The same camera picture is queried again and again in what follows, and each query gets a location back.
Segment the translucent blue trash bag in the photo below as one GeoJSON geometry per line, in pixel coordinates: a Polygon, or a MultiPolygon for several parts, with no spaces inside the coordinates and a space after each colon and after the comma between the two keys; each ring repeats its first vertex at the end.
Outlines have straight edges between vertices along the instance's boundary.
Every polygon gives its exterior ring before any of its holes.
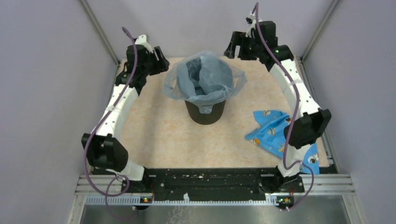
{"type": "Polygon", "coordinates": [[[215,104],[235,97],[246,84],[244,71],[211,51],[201,51],[175,63],[168,71],[163,92],[174,100],[190,102],[202,114],[215,104]]]}

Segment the black plastic trash bin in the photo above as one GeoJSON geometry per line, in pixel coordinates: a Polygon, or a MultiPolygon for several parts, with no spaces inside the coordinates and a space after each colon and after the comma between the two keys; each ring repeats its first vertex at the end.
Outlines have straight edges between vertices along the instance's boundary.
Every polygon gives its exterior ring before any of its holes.
{"type": "Polygon", "coordinates": [[[177,69],[177,87],[190,117],[209,125],[222,116],[225,101],[234,90],[231,67],[216,56],[195,55],[177,69]]]}

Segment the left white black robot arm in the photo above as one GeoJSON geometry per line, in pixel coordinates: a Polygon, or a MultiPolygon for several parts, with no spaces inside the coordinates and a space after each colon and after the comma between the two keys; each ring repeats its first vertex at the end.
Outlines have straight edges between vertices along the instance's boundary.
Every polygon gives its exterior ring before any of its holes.
{"type": "Polygon", "coordinates": [[[127,59],[115,79],[103,121],[98,128],[94,128],[92,138],[85,133],[81,139],[83,147],[87,148],[86,159],[89,165],[124,175],[132,181],[132,187],[139,193],[149,189],[150,181],[144,177],[145,168],[129,158],[128,151],[119,138],[129,110],[147,82],[147,76],[165,72],[169,65],[159,46],[150,52],[138,44],[136,54],[133,47],[128,46],[127,59]]]}

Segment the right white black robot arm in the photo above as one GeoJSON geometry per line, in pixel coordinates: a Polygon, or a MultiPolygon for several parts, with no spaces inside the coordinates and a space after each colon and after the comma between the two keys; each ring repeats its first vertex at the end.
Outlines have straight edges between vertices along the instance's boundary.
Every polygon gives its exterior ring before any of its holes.
{"type": "Polygon", "coordinates": [[[332,115],[322,109],[301,82],[294,56],[287,45],[279,45],[276,24],[273,21],[247,19],[246,32],[234,31],[224,56],[241,60],[259,60],[284,89],[284,96],[293,110],[291,121],[282,129],[285,139],[282,162],[274,187],[287,192],[304,166],[309,149],[316,143],[327,127],[332,115]]]}

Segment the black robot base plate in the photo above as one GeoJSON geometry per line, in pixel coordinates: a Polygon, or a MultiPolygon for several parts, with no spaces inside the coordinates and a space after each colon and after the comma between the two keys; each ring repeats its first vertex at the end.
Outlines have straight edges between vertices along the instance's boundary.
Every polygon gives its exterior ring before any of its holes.
{"type": "Polygon", "coordinates": [[[302,177],[283,178],[276,168],[148,168],[141,181],[123,181],[128,193],[153,193],[154,200],[265,200],[266,194],[303,193],[302,177]]]}

